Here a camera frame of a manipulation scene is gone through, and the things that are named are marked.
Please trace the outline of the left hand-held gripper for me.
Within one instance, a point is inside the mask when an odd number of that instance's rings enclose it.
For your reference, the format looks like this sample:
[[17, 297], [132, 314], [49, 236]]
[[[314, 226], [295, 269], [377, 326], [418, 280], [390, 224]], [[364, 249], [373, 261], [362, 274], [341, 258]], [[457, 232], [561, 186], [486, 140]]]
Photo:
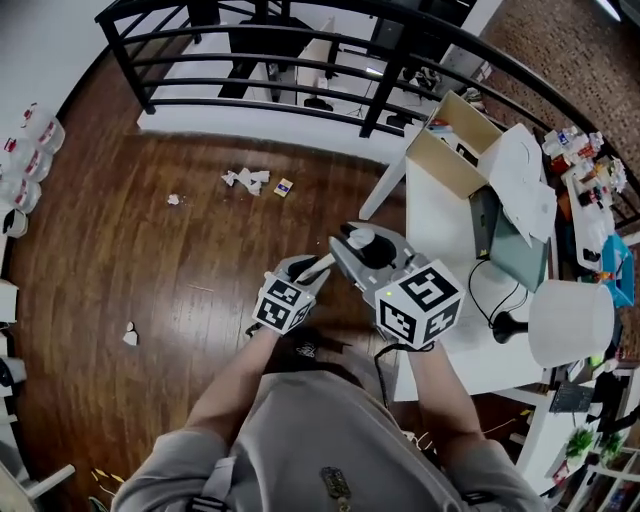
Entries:
[[[253, 320], [280, 335], [298, 327], [315, 305], [315, 296], [331, 273], [329, 268], [325, 268], [299, 278], [318, 260], [317, 255], [292, 256], [281, 260], [273, 273], [266, 273], [252, 313]], [[298, 278], [303, 289], [296, 283], [285, 281]]]

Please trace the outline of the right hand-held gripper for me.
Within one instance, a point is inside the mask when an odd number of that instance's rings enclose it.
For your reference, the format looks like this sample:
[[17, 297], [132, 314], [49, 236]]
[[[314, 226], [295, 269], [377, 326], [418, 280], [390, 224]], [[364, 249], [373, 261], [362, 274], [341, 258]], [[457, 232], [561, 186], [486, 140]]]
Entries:
[[[347, 245], [349, 233], [370, 228], [375, 237], [361, 250]], [[398, 343], [425, 350], [459, 320], [465, 289], [439, 260], [432, 261], [375, 292], [371, 268], [400, 268], [413, 254], [406, 239], [388, 228], [363, 222], [344, 224], [345, 239], [331, 236], [329, 251], [364, 300], [375, 298], [375, 325]]]

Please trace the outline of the paper scraps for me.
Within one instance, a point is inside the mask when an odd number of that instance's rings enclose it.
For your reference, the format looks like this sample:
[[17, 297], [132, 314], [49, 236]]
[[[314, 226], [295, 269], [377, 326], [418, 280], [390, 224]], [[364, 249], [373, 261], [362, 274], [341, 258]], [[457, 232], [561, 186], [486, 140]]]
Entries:
[[250, 171], [247, 168], [243, 168], [237, 174], [237, 180], [251, 195], [259, 196], [262, 187], [270, 181], [270, 172], [266, 170]]

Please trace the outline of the person's right forearm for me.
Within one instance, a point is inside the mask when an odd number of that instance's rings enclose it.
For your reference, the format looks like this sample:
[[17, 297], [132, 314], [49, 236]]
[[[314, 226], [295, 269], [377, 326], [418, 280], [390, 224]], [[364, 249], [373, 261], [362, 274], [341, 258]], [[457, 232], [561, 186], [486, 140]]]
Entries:
[[474, 403], [452, 367], [444, 347], [410, 352], [424, 425], [443, 465], [485, 441]]

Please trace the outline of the person's left forearm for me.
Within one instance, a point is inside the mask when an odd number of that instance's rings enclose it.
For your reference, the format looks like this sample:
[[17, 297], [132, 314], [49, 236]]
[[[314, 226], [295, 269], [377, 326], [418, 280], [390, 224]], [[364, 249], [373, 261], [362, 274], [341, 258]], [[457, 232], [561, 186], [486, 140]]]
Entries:
[[275, 331], [260, 328], [196, 401], [185, 427], [212, 431], [230, 446], [254, 404], [279, 339]]

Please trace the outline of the person's left shoe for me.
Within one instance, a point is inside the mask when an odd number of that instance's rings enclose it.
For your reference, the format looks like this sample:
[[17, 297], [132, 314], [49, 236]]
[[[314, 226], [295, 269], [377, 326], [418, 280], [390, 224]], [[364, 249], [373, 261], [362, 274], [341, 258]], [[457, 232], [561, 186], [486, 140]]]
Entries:
[[320, 362], [321, 352], [324, 346], [322, 336], [315, 338], [289, 338], [289, 351], [293, 358], [303, 361]]

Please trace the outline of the person's left leg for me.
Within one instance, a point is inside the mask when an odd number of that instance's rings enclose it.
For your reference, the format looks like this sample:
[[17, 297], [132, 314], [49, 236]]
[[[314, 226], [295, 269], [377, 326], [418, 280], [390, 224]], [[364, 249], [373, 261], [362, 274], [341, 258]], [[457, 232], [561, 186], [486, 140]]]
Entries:
[[[291, 356], [289, 338], [315, 338], [320, 336], [324, 338], [320, 362], [303, 361]], [[298, 327], [283, 335], [276, 342], [263, 374], [327, 371], [348, 382], [358, 384], [359, 380], [342, 364], [343, 348], [343, 343], [325, 337], [314, 327]]]

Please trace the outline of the dark grey device box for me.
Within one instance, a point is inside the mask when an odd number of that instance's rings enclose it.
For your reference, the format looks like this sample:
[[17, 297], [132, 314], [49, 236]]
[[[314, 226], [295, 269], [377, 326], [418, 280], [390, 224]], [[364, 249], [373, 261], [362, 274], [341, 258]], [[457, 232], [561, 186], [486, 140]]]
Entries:
[[489, 258], [501, 203], [490, 186], [484, 186], [469, 197], [475, 255], [479, 260]]

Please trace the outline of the open cardboard box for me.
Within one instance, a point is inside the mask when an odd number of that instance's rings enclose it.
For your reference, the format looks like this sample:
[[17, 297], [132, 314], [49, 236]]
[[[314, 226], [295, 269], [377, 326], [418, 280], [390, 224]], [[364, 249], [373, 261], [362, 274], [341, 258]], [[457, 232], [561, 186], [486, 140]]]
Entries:
[[526, 242], [551, 237], [555, 194], [542, 182], [542, 150], [524, 125], [503, 132], [449, 91], [412, 141], [407, 157], [461, 199], [490, 186]]

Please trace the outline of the grey-green flat pouch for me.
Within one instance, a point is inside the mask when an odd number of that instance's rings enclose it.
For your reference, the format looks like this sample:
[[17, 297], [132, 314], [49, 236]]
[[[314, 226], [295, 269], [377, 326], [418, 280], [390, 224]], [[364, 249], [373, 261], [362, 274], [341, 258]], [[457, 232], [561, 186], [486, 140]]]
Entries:
[[532, 238], [528, 244], [504, 211], [499, 212], [489, 253], [496, 267], [534, 293], [545, 280], [548, 253], [548, 242]]

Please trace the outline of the black barcode scanner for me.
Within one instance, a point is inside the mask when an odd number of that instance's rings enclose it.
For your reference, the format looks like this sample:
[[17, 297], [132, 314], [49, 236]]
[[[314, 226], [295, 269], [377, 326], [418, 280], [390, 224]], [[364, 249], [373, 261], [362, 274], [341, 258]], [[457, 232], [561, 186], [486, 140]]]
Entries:
[[495, 341], [506, 344], [513, 336], [528, 332], [528, 323], [517, 321], [510, 312], [498, 313], [492, 323], [492, 333]]

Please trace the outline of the person's grey shirt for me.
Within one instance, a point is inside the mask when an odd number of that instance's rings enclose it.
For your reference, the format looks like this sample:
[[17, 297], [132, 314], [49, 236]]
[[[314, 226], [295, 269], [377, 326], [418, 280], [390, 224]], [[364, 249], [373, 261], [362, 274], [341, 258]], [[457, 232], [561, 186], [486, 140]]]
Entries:
[[[320, 477], [351, 490], [332, 499]], [[366, 391], [322, 371], [271, 374], [236, 440], [159, 437], [113, 512], [546, 512], [504, 449], [486, 441], [440, 470]]]

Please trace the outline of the white extension socket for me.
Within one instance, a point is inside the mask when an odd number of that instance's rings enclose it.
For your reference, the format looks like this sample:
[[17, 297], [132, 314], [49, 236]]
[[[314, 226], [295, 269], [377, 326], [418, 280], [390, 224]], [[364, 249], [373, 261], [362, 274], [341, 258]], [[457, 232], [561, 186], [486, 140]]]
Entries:
[[435, 452], [433, 440], [430, 432], [416, 434], [411, 431], [403, 431], [405, 437], [421, 452]]

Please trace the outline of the white lampshade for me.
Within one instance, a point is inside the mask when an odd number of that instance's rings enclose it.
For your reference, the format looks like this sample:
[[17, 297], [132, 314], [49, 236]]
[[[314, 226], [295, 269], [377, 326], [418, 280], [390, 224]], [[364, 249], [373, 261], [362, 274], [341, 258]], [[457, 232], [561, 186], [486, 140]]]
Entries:
[[544, 281], [529, 309], [534, 360], [552, 368], [603, 354], [613, 335], [614, 312], [612, 296], [602, 284]]

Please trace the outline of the dark clip-on device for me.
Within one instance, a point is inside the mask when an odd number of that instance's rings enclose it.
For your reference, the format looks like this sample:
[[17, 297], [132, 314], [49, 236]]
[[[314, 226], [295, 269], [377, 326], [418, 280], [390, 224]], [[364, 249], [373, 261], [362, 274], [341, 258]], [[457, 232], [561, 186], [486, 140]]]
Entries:
[[348, 501], [351, 490], [346, 482], [344, 474], [336, 467], [323, 467], [320, 477], [325, 484], [329, 496], [336, 501]]

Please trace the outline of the white narrow side table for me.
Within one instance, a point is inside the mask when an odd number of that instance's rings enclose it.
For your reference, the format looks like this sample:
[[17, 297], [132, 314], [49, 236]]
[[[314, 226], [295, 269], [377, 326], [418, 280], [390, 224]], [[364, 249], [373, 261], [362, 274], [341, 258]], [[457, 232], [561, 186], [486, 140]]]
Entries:
[[578, 264], [599, 272], [605, 242], [615, 232], [610, 177], [602, 166], [586, 159], [565, 172], [562, 181], [571, 207]]

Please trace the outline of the white office desk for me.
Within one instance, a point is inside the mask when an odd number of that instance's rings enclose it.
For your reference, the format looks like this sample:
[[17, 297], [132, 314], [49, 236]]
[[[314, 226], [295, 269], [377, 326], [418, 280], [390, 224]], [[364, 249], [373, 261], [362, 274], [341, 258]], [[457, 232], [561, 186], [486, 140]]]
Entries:
[[[330, 17], [322, 26], [322, 32], [333, 33], [335, 18]], [[326, 64], [329, 60], [329, 53], [332, 42], [324, 39], [313, 38], [299, 55], [299, 59], [317, 61]], [[325, 71], [318, 68], [297, 66], [295, 68], [295, 83], [299, 86], [318, 88], [318, 83], [324, 78]], [[296, 93], [296, 105], [303, 106], [304, 102], [314, 97], [314, 94], [306, 92]]]

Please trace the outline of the group of small bottles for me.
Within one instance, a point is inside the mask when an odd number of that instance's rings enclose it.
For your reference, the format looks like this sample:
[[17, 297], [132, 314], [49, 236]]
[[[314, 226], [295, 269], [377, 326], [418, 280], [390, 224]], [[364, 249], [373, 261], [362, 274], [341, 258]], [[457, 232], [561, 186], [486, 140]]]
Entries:
[[548, 132], [541, 145], [550, 158], [550, 169], [556, 174], [568, 171], [582, 184], [597, 182], [609, 191], [621, 193], [627, 184], [622, 161], [603, 153], [601, 132], [585, 133], [575, 126]]

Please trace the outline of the black sign board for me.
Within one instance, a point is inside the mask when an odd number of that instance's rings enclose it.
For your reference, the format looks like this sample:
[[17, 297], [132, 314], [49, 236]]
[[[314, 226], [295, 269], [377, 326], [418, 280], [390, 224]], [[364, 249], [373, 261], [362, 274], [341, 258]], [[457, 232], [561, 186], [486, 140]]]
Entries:
[[595, 393], [595, 383], [574, 384], [563, 382], [555, 391], [549, 411], [559, 413], [585, 413]]

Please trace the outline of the white shelf unit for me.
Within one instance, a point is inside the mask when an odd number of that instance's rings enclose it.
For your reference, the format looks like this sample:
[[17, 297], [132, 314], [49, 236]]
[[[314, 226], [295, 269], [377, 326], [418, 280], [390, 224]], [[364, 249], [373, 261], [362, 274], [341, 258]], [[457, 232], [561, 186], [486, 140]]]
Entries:
[[581, 428], [596, 430], [600, 420], [588, 423], [588, 415], [582, 412], [551, 412], [554, 391], [541, 394], [516, 388], [505, 390], [501, 395], [533, 407], [516, 468], [533, 490], [542, 495], [555, 484], [553, 475], [565, 460], [571, 435]]

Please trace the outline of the blue storage box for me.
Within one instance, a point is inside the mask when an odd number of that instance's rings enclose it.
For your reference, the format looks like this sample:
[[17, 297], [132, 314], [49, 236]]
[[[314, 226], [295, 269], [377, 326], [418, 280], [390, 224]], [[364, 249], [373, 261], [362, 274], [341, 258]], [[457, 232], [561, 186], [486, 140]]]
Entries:
[[622, 238], [613, 234], [602, 249], [602, 271], [616, 308], [631, 307], [635, 303], [634, 257]]

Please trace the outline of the small green potted plant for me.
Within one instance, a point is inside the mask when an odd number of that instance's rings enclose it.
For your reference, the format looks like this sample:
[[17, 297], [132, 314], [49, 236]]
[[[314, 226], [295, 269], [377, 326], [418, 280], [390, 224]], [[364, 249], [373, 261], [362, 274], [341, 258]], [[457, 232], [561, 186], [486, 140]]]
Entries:
[[580, 459], [591, 449], [596, 432], [591, 428], [576, 428], [568, 439], [565, 457], [569, 459]]
[[619, 432], [605, 433], [599, 443], [600, 463], [607, 465], [615, 459], [623, 446], [623, 439]]

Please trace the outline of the black metal railing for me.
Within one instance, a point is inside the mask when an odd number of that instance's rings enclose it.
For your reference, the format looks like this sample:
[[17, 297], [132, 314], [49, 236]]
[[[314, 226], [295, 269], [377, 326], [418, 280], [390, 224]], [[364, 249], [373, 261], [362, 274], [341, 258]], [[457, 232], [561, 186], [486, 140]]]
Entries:
[[[292, 20], [290, 10], [294, 4], [338, 7], [397, 23], [399, 41], [387, 48], [362, 37], [313, 30]], [[400, 129], [381, 121], [383, 113], [404, 114], [414, 120], [426, 117], [413, 108], [391, 103], [393, 90], [412, 92], [428, 100], [442, 97], [405, 79], [403, 69], [418, 66], [473, 87], [539, 129], [546, 128], [545, 122], [503, 93], [424, 57], [415, 50], [413, 39], [426, 35], [485, 59], [578, 127], [589, 132], [596, 129], [558, 90], [508, 54], [431, 14], [394, 6], [384, 0], [114, 0], [95, 21], [147, 114], [154, 114], [159, 106], [249, 108], [356, 126], [363, 138], [374, 132], [398, 136]], [[313, 38], [332, 42], [326, 64], [299, 59]], [[329, 99], [366, 108], [362, 117], [230, 95], [230, 90], [251, 87], [314, 95], [322, 92], [319, 87], [250, 78], [250, 72], [260, 64], [318, 68], [331, 78], [348, 76], [368, 80], [382, 89], [374, 94], [325, 92]]]

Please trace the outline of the small white bin black liner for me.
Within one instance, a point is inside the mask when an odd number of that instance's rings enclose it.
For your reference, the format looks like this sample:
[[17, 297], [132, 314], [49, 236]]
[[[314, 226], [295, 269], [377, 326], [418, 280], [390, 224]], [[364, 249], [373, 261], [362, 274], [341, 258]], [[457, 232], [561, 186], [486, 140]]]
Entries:
[[23, 212], [12, 209], [4, 216], [0, 227], [3, 235], [20, 238], [28, 230], [28, 218]]

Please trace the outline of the clear water jug red label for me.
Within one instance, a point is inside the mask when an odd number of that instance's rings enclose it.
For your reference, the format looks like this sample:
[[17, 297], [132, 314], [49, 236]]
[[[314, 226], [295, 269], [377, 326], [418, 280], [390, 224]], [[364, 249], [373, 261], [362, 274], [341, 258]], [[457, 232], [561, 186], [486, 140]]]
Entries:
[[61, 149], [66, 136], [57, 117], [38, 103], [32, 103], [24, 111], [21, 129], [29, 139], [51, 155]]
[[8, 138], [4, 150], [9, 155], [12, 172], [35, 183], [48, 177], [53, 157], [30, 139]]
[[29, 215], [36, 208], [41, 197], [41, 187], [38, 183], [21, 176], [0, 175], [0, 200], [13, 209]]

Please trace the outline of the white water dispenser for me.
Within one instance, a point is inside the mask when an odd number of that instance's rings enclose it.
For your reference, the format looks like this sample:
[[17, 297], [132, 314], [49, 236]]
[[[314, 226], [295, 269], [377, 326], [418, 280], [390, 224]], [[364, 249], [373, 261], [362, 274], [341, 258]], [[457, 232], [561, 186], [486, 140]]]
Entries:
[[0, 279], [0, 323], [16, 322], [18, 291], [15, 284]]

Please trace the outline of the grey waste bin black liner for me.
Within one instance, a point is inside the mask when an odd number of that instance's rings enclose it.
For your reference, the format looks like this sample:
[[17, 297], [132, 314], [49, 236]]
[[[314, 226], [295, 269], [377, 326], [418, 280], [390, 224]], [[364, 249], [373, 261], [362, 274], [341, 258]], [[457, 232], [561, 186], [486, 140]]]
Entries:
[[0, 385], [12, 387], [27, 378], [25, 363], [20, 358], [0, 357]]

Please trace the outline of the light wooden desk white legs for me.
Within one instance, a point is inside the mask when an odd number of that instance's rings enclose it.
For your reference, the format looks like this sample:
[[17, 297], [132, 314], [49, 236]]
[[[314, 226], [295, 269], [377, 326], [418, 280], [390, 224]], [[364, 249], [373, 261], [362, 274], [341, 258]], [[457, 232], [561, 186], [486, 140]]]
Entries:
[[18, 451], [0, 441], [0, 512], [42, 512], [39, 499], [75, 472], [66, 465], [42, 481], [31, 480]]

